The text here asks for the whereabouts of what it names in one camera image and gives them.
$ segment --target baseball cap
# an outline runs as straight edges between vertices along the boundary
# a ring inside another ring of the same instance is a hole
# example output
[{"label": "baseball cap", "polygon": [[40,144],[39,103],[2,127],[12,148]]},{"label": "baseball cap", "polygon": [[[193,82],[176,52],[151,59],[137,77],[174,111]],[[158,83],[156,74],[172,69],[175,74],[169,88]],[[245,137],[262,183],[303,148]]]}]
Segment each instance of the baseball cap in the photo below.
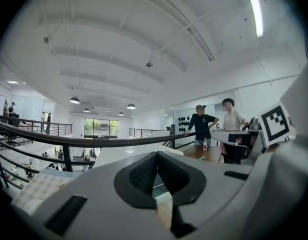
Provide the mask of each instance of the baseball cap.
[{"label": "baseball cap", "polygon": [[196,106],[196,110],[203,110],[204,108],[206,108],[205,105],[197,105]]}]

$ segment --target white ceiling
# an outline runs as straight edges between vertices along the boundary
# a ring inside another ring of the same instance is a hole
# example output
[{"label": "white ceiling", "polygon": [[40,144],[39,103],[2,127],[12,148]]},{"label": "white ceiling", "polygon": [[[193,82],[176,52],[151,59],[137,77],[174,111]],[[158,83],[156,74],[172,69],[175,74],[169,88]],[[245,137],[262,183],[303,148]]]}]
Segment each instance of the white ceiling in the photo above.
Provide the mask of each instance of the white ceiling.
[{"label": "white ceiling", "polygon": [[[211,95],[194,91],[232,71],[230,58],[280,50],[286,6],[260,3],[264,36],[257,38],[249,0],[31,0],[0,55],[28,85],[74,112],[98,107],[130,116]],[[72,96],[82,105],[70,104]]]}]

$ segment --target fluorescent light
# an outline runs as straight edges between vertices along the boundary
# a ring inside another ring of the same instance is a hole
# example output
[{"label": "fluorescent light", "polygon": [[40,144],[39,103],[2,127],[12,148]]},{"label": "fluorescent light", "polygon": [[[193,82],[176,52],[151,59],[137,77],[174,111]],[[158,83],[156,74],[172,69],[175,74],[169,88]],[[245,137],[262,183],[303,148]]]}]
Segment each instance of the fluorescent light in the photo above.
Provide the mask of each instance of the fluorescent light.
[{"label": "fluorescent light", "polygon": [[70,102],[71,102],[71,103],[74,103],[74,104],[79,104],[79,103],[80,103],[80,101],[79,101],[79,99],[78,99],[77,97],[72,97],[72,98],[70,99]]},{"label": "fluorescent light", "polygon": [[135,107],[134,104],[129,104],[129,105],[127,106],[127,108],[128,108],[129,110],[135,110],[135,109],[136,109],[136,107]]},{"label": "fluorescent light", "polygon": [[252,4],[254,18],[255,18],[255,27],[256,27],[256,36],[263,36],[263,19],[262,19],[262,11],[260,9],[259,0],[250,0]]}]

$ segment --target black t-shirt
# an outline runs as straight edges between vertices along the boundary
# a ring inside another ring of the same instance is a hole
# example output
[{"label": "black t-shirt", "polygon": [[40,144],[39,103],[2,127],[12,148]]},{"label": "black t-shirt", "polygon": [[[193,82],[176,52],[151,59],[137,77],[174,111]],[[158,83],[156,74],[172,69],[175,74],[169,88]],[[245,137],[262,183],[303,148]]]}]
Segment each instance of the black t-shirt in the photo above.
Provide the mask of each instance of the black t-shirt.
[{"label": "black t-shirt", "polygon": [[188,129],[191,130],[193,125],[195,125],[196,139],[198,141],[203,141],[205,137],[207,139],[210,139],[208,123],[214,122],[214,121],[215,121],[214,116],[207,115],[207,114],[198,116],[197,114],[193,114],[190,120]]}]

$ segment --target window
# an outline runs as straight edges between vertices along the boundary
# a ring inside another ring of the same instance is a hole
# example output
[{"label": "window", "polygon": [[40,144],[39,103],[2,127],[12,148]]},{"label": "window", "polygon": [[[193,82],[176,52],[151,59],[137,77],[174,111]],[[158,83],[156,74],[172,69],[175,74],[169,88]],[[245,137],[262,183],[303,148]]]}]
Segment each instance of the window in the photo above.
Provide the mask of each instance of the window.
[{"label": "window", "polygon": [[85,118],[85,133],[86,139],[93,139],[96,136],[117,136],[118,121],[103,120],[95,118]]}]

